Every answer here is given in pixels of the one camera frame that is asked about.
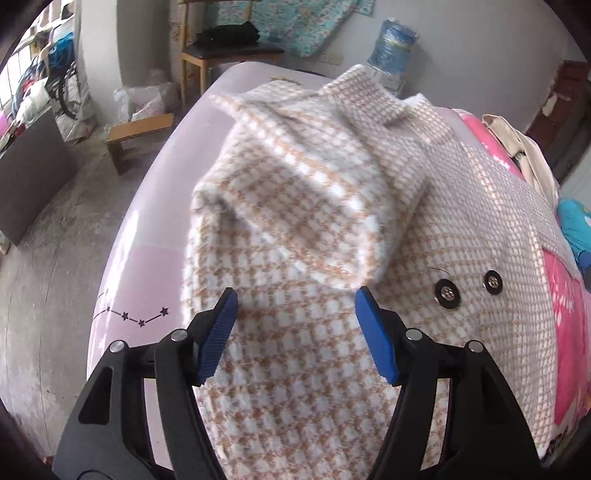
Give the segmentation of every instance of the black chair seat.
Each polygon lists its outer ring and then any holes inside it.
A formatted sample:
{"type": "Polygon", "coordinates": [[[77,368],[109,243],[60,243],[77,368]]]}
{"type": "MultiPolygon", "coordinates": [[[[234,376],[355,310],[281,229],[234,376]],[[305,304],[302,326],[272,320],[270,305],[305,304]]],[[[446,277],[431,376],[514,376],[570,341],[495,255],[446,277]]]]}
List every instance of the black chair seat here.
{"type": "Polygon", "coordinates": [[[195,42],[183,49],[183,53],[187,53],[192,57],[207,60],[219,59],[224,57],[233,57],[238,55],[257,55],[264,53],[283,53],[283,48],[279,48],[269,43],[250,43],[238,47],[222,47],[212,43],[195,42]]]}

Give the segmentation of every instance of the bicycle wheel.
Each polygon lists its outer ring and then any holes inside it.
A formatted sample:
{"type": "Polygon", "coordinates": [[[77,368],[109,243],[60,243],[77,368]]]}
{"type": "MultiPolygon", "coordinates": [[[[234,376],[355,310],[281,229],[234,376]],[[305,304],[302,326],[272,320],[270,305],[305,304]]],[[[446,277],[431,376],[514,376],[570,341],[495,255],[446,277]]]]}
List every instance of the bicycle wheel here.
{"type": "Polygon", "coordinates": [[[76,120],[82,107],[80,83],[78,82],[78,75],[76,73],[76,62],[72,62],[66,74],[60,77],[57,95],[63,112],[76,120]]]}

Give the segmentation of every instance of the metal screw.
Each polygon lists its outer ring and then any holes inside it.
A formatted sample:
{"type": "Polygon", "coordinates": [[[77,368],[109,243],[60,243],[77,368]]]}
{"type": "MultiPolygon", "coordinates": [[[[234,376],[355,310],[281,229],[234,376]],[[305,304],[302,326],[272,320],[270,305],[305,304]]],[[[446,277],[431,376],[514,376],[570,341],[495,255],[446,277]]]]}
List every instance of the metal screw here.
{"type": "Polygon", "coordinates": [[[170,338],[172,338],[173,342],[180,342],[182,340],[185,340],[185,338],[187,338],[187,331],[182,328],[179,328],[170,334],[170,338]]]}
{"type": "Polygon", "coordinates": [[[125,342],[123,340],[115,340],[112,344],[109,345],[109,350],[111,350],[112,353],[117,353],[123,350],[124,346],[125,342]]]}
{"type": "Polygon", "coordinates": [[[470,349],[471,352],[481,353],[484,350],[484,345],[482,345],[477,340],[473,340],[470,343],[468,343],[468,348],[470,349]]]}
{"type": "Polygon", "coordinates": [[[406,335],[409,340],[413,340],[414,342],[418,342],[421,338],[423,338],[421,330],[417,330],[416,328],[409,328],[406,335]]]}

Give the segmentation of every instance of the star pattern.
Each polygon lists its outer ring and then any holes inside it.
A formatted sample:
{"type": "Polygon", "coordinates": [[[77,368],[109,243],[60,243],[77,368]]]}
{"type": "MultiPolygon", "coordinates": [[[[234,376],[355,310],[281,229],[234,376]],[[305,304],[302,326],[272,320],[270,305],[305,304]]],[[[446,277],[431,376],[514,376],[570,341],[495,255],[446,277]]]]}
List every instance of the star pattern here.
{"type": "Polygon", "coordinates": [[[136,320],[136,319],[134,319],[134,318],[132,318],[132,317],[129,316],[129,312],[120,313],[120,312],[117,312],[116,310],[114,310],[111,307],[111,305],[107,305],[107,307],[104,310],[100,311],[99,313],[97,313],[94,316],[93,320],[95,318],[97,318],[98,316],[100,316],[104,312],[112,312],[115,315],[119,315],[122,318],[123,321],[129,320],[130,322],[137,323],[140,328],[142,328],[143,326],[149,324],[150,322],[152,322],[153,320],[155,320],[157,318],[166,317],[166,315],[170,315],[169,312],[168,312],[168,308],[162,307],[162,309],[160,310],[160,312],[157,315],[153,316],[152,318],[149,318],[148,320],[142,320],[142,319],[136,320]]]}

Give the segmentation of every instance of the dark board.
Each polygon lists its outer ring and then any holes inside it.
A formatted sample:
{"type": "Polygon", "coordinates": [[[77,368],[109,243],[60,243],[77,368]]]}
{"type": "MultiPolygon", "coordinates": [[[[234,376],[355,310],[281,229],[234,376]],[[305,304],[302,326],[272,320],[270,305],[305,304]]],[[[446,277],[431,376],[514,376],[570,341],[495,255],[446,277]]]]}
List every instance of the dark board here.
{"type": "Polygon", "coordinates": [[[15,245],[76,173],[51,110],[0,157],[0,230],[15,245]]]}

